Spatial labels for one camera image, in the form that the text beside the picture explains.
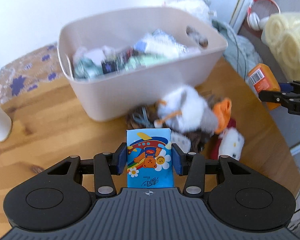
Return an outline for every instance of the red cloth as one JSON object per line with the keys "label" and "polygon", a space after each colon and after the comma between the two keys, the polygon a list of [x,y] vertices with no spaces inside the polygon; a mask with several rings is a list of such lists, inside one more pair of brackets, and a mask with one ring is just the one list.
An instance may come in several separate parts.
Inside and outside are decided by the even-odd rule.
{"label": "red cloth", "polygon": [[[230,118],[229,123],[227,125],[227,128],[236,128],[236,121],[233,118]],[[221,138],[218,138],[217,143],[215,145],[215,147],[213,148],[213,150],[210,153],[210,159],[211,160],[217,160],[218,159],[218,155],[219,155],[219,147],[221,144]]]}

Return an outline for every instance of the door frame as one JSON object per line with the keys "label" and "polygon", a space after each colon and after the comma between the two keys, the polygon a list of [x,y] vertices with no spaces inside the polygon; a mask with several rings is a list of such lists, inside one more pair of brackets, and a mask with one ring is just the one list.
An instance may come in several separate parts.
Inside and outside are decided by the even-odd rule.
{"label": "door frame", "polygon": [[230,21],[231,27],[235,33],[238,33],[243,21],[247,16],[247,10],[252,0],[238,0],[237,6],[232,14]]}

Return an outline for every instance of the brown fur toy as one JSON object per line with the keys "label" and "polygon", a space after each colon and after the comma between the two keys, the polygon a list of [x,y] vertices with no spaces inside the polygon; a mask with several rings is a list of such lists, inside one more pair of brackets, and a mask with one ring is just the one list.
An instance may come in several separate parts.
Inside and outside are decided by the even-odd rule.
{"label": "brown fur toy", "polygon": [[138,106],[127,113],[126,124],[128,130],[154,128],[154,120],[157,119],[154,106]]}
{"label": "brown fur toy", "polygon": [[210,140],[211,135],[209,133],[202,132],[200,130],[194,132],[186,132],[183,134],[191,141],[190,152],[199,153],[204,149],[204,145]]}

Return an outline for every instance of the wooden table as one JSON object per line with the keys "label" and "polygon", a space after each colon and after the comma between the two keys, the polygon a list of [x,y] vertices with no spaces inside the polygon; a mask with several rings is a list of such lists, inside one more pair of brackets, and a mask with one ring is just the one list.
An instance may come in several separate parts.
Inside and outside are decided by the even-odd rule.
{"label": "wooden table", "polygon": [[[232,116],[245,137],[241,162],[282,184],[294,195],[300,175],[282,135],[267,110],[250,88],[222,58],[199,92],[212,90],[232,99]],[[3,109],[13,120],[10,137],[0,143],[0,237],[10,225],[2,203],[10,189],[69,155],[90,159],[97,153],[113,152],[126,140],[123,118],[104,123],[91,120],[82,109],[66,78],[13,98]],[[126,175],[113,176],[117,189],[126,185]],[[215,185],[206,176],[205,190]],[[184,177],[175,177],[183,188]],[[83,185],[93,191],[93,176]]]}

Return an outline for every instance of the barcode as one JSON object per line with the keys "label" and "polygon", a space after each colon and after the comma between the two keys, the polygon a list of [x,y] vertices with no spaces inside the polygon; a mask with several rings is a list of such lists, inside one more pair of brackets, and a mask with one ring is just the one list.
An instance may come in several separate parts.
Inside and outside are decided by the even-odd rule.
{"label": "barcode", "polygon": [[253,83],[253,85],[257,84],[261,79],[263,79],[265,76],[263,75],[261,69],[258,69],[255,71],[251,76],[250,80]]}

